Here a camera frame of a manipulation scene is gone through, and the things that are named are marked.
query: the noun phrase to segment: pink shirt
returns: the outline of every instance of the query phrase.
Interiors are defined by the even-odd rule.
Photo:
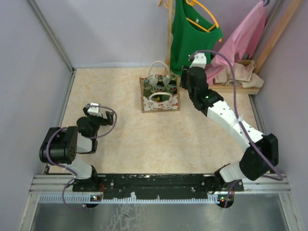
[[[257,3],[219,50],[230,60],[232,65],[236,53],[242,59],[246,51],[250,56],[255,52],[262,36],[267,15],[267,7],[263,7],[263,4],[262,0]],[[216,55],[212,59],[210,67],[205,70],[208,84],[213,84],[213,79],[226,67],[229,67],[229,65],[225,59]]]

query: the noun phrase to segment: green shirt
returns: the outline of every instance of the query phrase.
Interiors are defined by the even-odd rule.
[[[190,66],[188,55],[197,50],[211,50],[215,43],[222,38],[222,31],[213,28],[206,32],[199,27],[191,24],[187,19],[191,19],[205,29],[209,29],[213,24],[203,18],[194,7],[188,5],[185,0],[176,0],[175,15],[172,24],[172,45],[170,68],[173,73],[181,75],[182,66]],[[206,53],[206,62],[211,63],[211,54]]]

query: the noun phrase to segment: metal table surface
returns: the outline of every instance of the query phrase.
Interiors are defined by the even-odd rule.
[[[203,205],[98,205],[74,211],[39,204],[32,231],[286,231],[278,194],[241,194],[230,209]]]

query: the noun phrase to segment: yellow hanger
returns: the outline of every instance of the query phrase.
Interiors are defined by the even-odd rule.
[[[162,4],[162,1],[163,1],[163,0],[160,0],[160,1],[159,1],[158,6],[160,6],[160,5]],[[167,9],[169,9],[169,0],[166,0],[166,2],[167,2],[167,4],[164,3],[164,6],[165,6]],[[214,20],[214,23],[215,23],[215,24],[212,25],[209,29],[205,29],[203,26],[200,26],[199,24],[197,24],[196,22],[194,22],[194,21],[191,20],[190,18],[187,18],[187,17],[186,17],[186,19],[187,19],[190,23],[194,24],[195,26],[199,27],[200,29],[204,30],[204,31],[207,32],[207,33],[209,33],[214,27],[219,28],[219,24],[218,24],[216,18],[213,16],[213,14],[211,13],[211,11],[208,10],[207,7],[205,7],[203,4],[201,4],[201,3],[198,2],[197,0],[191,0],[190,2],[189,2],[189,0],[186,0],[186,3],[187,3],[188,5],[190,5],[190,6],[194,6],[195,4],[198,4],[199,6],[201,6],[201,7],[211,16],[211,18]]]

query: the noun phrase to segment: speckled floor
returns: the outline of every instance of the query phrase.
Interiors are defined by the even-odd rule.
[[[115,129],[98,140],[95,154],[81,155],[99,173],[213,173],[240,160],[243,152],[216,122],[198,112],[187,92],[180,91],[178,112],[141,113],[139,77],[148,67],[78,69],[63,126],[74,126],[90,102],[113,108]],[[153,69],[162,74],[163,68]],[[233,108],[233,95],[221,94]],[[237,95],[239,114],[256,121],[248,95]],[[110,126],[101,127],[104,134]],[[58,167],[50,172],[63,173]]]

